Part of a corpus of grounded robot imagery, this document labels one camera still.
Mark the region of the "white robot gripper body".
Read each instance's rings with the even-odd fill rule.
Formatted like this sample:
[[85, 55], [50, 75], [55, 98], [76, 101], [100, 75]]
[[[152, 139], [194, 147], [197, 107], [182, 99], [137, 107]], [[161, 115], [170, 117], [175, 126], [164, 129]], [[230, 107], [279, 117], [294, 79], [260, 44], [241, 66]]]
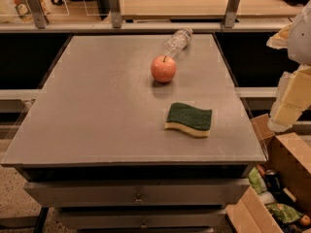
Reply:
[[288, 38], [289, 59], [311, 65], [311, 0], [294, 18]]

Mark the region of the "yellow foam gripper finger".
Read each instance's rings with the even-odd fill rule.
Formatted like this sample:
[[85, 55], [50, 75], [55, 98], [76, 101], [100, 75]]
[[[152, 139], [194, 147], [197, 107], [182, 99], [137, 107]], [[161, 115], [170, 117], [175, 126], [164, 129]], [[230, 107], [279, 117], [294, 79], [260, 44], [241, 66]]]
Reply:
[[311, 66], [300, 65], [293, 73], [283, 73], [270, 111], [268, 128], [274, 132], [292, 128], [310, 106]]
[[268, 39], [266, 45], [276, 50], [286, 49], [288, 47], [290, 29], [290, 24], [282, 28], [279, 32], [275, 33]]

